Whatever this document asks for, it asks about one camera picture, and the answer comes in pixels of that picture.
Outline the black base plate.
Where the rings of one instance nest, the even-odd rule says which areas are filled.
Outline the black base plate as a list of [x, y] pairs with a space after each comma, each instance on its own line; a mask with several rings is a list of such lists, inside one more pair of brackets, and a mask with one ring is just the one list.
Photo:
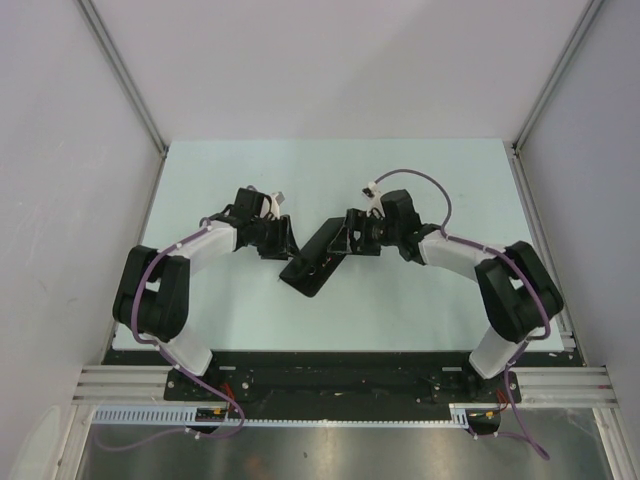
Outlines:
[[507, 381], [477, 399], [458, 388], [467, 355], [444, 353], [227, 352], [215, 355], [200, 382], [189, 379], [153, 351], [111, 350], [112, 366], [168, 366], [163, 400], [170, 405], [213, 407], [230, 416], [352, 420], [419, 419], [419, 411], [449, 404], [474, 409], [521, 401], [515, 367], [583, 367], [577, 352], [533, 352], [517, 360]]

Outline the aluminium frame post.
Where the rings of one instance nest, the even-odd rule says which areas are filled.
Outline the aluminium frame post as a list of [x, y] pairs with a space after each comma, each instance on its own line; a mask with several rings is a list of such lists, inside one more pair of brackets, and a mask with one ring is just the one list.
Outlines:
[[591, 29], [596, 24], [606, 0], [590, 0], [586, 3], [575, 26], [565, 42], [561, 52], [553, 64], [550, 74], [545, 80], [542, 89], [537, 95], [532, 107], [528, 111], [522, 126], [511, 143], [512, 149], [519, 153], [525, 146], [531, 133], [541, 119], [549, 102], [559, 88], [562, 80], [569, 71], [570, 66], [578, 55], [583, 43], [586, 41]]
[[140, 121], [143, 130], [153, 144], [157, 153], [162, 159], [164, 159], [168, 152], [168, 144], [164, 140], [147, 102], [145, 101], [142, 92], [132, 76], [125, 59], [116, 45], [116, 42], [114, 41], [113, 36], [111, 35], [98, 8], [91, 0], [77, 0], [75, 1], [75, 5], [87, 24], [96, 44], [101, 50], [107, 65], [114, 74], [125, 98]]

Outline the right aluminium frame post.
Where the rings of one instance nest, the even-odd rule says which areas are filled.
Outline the right aluminium frame post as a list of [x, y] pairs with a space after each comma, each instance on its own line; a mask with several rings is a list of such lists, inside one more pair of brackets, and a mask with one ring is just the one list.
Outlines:
[[532, 107], [528, 111], [522, 126], [511, 143], [512, 149], [519, 153], [525, 146], [531, 133], [541, 119], [549, 102], [559, 88], [562, 80], [569, 71], [570, 66], [578, 55], [583, 43], [586, 41], [591, 29], [596, 24], [606, 0], [590, 0], [586, 3], [575, 26], [565, 42], [561, 52], [553, 64], [550, 74], [545, 80], [542, 89], [537, 95]]

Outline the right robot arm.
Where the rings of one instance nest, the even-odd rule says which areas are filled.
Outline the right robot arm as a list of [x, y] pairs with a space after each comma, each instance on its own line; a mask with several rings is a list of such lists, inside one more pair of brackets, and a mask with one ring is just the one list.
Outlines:
[[545, 339], [564, 299], [535, 249], [527, 242], [491, 247], [425, 223], [406, 190], [378, 197], [367, 210], [349, 209], [330, 221], [325, 242], [330, 256], [377, 256], [394, 247], [407, 262], [441, 268], [475, 282], [489, 326], [464, 362], [458, 388], [484, 401], [527, 346]]

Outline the black zip tool case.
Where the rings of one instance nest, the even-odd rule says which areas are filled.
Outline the black zip tool case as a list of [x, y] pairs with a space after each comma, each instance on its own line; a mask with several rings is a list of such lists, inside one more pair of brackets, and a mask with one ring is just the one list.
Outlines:
[[346, 258], [329, 250], [343, 226], [343, 217], [327, 219], [280, 272], [279, 279], [302, 295], [313, 298]]

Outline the left aluminium frame post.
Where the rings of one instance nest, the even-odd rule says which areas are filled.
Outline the left aluminium frame post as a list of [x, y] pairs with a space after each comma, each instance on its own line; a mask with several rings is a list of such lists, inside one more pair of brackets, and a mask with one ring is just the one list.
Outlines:
[[116, 45], [116, 42], [114, 41], [113, 36], [111, 35], [98, 8], [91, 0], [77, 0], [75, 1], [75, 5], [87, 24], [96, 44], [101, 50], [107, 65], [114, 74], [125, 98], [140, 121], [143, 130], [153, 144], [157, 153], [162, 159], [164, 159], [168, 152], [168, 144], [164, 140], [147, 102], [145, 101], [142, 92], [132, 76], [125, 59]]

